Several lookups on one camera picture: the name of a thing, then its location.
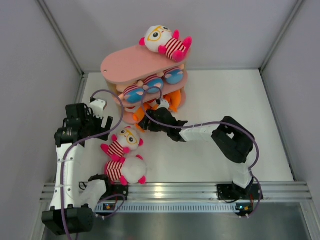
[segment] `table surface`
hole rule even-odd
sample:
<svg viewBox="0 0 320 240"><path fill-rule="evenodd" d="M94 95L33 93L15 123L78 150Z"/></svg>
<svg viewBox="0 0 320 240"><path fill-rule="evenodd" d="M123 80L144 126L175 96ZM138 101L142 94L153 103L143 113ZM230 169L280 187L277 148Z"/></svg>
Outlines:
<svg viewBox="0 0 320 240"><path fill-rule="evenodd" d="M175 114L190 124L220 121L231 116L248 129L259 145L260 159L253 173L263 182L293 181L276 122L258 70L193 70L188 71L185 86L185 105ZM90 73L83 94L89 104L90 96L99 89L108 89L101 73ZM113 126L120 112L112 96L101 92L105 99L104 122L112 116ZM144 145L134 152L143 156L148 182L231 182L227 159L212 142L174 142L163 132L141 133ZM104 141L92 139L86 143L82 161L81 181L102 174L108 157L100 145ZM249 155L255 158L256 151Z"/></svg>

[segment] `plush toy with yellow glasses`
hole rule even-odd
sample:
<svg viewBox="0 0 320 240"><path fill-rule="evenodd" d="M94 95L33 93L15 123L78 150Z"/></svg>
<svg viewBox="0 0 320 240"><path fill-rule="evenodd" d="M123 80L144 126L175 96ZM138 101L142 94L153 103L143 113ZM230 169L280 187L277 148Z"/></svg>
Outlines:
<svg viewBox="0 0 320 240"><path fill-rule="evenodd" d="M139 44L146 46L154 53L166 55L175 62L185 59L187 52L192 44L192 37L188 36L183 41L179 40L179 30L174 33L165 26L152 26L148 29L145 36L140 39Z"/></svg>
<svg viewBox="0 0 320 240"><path fill-rule="evenodd" d="M110 145L101 144L101 149L114 162L123 162L125 154L137 150L139 146L144 144L138 133L130 126L121 129L117 135L112 135L111 139L113 143Z"/></svg>

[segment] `pink and white plush toy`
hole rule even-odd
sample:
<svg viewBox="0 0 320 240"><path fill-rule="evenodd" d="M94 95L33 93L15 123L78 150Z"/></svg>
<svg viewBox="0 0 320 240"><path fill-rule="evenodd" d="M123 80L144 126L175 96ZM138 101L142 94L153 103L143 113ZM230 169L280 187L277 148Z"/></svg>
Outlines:
<svg viewBox="0 0 320 240"><path fill-rule="evenodd" d="M140 39L139 44L146 46L154 53L165 54L175 62L185 59L187 52L192 44L192 37L188 36L183 41L179 40L179 30L174 33L165 26L152 26L148 29L145 36Z"/></svg>
<svg viewBox="0 0 320 240"><path fill-rule="evenodd" d="M122 157L120 161L108 161L104 167L104 174L108 175L111 183L120 181L124 186L128 184L145 184L147 165L140 155Z"/></svg>
<svg viewBox="0 0 320 240"><path fill-rule="evenodd" d="M101 144L101 149L114 162L119 162L125 154L137 150L144 144L138 133L130 126L122 129L117 135L112 135L111 139L113 143L111 145Z"/></svg>

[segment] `wall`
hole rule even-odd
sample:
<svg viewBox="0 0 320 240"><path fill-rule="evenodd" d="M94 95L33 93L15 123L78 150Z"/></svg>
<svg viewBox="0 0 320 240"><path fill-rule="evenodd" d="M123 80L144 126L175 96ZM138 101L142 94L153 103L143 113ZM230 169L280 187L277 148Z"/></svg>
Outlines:
<svg viewBox="0 0 320 240"><path fill-rule="evenodd" d="M320 212L320 0L307 0L265 71L292 165Z"/></svg>
<svg viewBox="0 0 320 240"><path fill-rule="evenodd" d="M0 1L0 32L0 233L26 240L80 77L34 0Z"/></svg>
<svg viewBox="0 0 320 240"><path fill-rule="evenodd" d="M257 69L296 0L46 0L85 71L166 25L192 36L193 69Z"/></svg>

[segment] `toy face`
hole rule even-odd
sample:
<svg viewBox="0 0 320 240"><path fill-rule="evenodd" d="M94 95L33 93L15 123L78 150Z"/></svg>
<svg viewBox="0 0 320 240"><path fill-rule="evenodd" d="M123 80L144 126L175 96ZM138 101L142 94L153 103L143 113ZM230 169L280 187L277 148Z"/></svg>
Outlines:
<svg viewBox="0 0 320 240"><path fill-rule="evenodd" d="M123 148L127 147L130 150L136 150L139 147L140 137L135 130L129 127L122 129L118 133L117 138L118 143Z"/></svg>
<svg viewBox="0 0 320 240"><path fill-rule="evenodd" d="M145 46L152 52L158 53L159 46L164 46L172 38L172 32L165 26L152 26L144 36Z"/></svg>

